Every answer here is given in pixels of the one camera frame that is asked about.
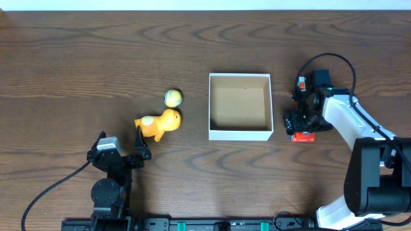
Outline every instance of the stuffed animal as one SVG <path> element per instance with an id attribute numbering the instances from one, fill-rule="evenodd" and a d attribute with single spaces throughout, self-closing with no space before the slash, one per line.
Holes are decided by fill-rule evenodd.
<path id="1" fill-rule="evenodd" d="M 179 128 L 181 116 L 178 111 L 166 109 L 160 116 L 144 116 L 141 119 L 134 119 L 134 123 L 136 127 L 141 127 L 144 137 L 154 136 L 154 140 L 159 142 L 164 132 Z"/>

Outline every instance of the brown wooden surface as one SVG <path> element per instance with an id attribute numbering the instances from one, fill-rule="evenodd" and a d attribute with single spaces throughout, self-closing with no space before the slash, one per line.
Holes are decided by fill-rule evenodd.
<path id="1" fill-rule="evenodd" d="M 7 12 L 0 18 L 0 230 L 18 230 L 30 201 L 85 162 L 100 131 L 133 149 L 133 119 L 184 93 L 182 126 L 134 171 L 136 214 L 175 218 L 304 213 L 342 194 L 350 150 L 336 131 L 292 144 L 282 113 L 301 65 L 346 56 L 362 106 L 411 136 L 410 12 Z M 335 58 L 336 86 L 351 73 Z M 209 142 L 208 74 L 270 73 L 275 132 L 268 142 Z M 59 230 L 92 213 L 89 166 L 31 210 L 28 230 Z"/>

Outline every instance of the toy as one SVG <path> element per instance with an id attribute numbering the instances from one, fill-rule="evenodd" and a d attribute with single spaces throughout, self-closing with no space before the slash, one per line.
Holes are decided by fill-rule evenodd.
<path id="1" fill-rule="evenodd" d="M 177 90 L 169 90 L 164 95 L 164 103 L 167 107 L 175 108 L 180 106 L 182 101 L 181 93 Z"/>
<path id="2" fill-rule="evenodd" d="M 134 123 L 141 127 L 144 137 L 154 136 L 154 140 L 159 142 L 164 132 L 174 131 L 181 123 L 180 113 L 173 109 L 166 109 L 160 116 L 144 116 L 135 119 Z"/>

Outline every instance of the open box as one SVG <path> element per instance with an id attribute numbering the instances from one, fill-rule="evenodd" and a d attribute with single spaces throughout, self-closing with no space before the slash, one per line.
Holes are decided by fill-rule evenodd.
<path id="1" fill-rule="evenodd" d="M 210 141 L 267 141 L 273 131 L 269 74 L 210 73 Z"/>

